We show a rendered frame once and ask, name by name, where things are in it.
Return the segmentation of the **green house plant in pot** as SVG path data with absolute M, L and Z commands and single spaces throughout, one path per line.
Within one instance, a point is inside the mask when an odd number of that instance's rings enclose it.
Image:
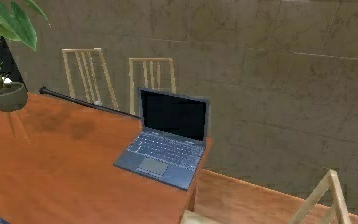
M 10 0 L 6 6 L 0 0 L 0 41 L 11 40 L 37 50 L 37 33 L 25 10 L 16 0 Z M 2 70 L 4 62 L 0 59 L 0 111 L 14 112 L 21 110 L 28 100 L 25 85 L 20 81 L 11 81 L 9 73 Z

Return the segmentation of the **blue open laptop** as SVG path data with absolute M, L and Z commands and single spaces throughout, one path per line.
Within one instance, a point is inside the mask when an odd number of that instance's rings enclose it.
M 114 165 L 188 190 L 206 150 L 209 100 L 148 88 L 139 97 L 142 130 Z

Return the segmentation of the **pale wooden slatted chair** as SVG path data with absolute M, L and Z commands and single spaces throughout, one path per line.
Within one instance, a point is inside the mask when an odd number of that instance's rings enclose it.
M 354 223 L 333 170 L 305 199 L 204 170 L 180 224 Z
M 134 82 L 134 63 L 139 62 L 143 67 L 143 78 L 144 86 L 146 88 L 152 88 L 154 90 L 161 89 L 161 64 L 167 63 L 169 66 L 169 77 L 170 77 L 170 87 L 171 92 L 176 93 L 176 76 L 174 69 L 174 60 L 172 58 L 129 58 L 128 59 L 128 68 L 129 68 L 129 112 L 132 115 L 135 115 L 135 82 Z
M 69 87 L 69 94 L 72 98 L 75 97 L 75 89 L 72 81 L 72 73 L 69 66 L 68 55 L 74 54 L 78 71 L 83 83 L 83 88 L 86 100 L 96 106 L 102 106 L 102 99 L 100 95 L 99 85 L 97 82 L 96 72 L 94 68 L 93 54 L 96 53 L 99 57 L 100 64 L 103 70 L 104 78 L 107 83 L 107 89 L 111 98 L 111 103 L 114 109 L 118 108 L 117 99 L 114 88 L 111 82 L 109 70 L 101 48 L 92 49 L 62 49 L 62 57 Z

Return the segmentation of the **orange wooden table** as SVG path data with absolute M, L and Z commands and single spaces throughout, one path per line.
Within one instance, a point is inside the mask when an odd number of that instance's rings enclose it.
M 119 169 L 136 118 L 32 94 L 0 112 L 0 217 L 10 224 L 180 224 L 182 191 Z

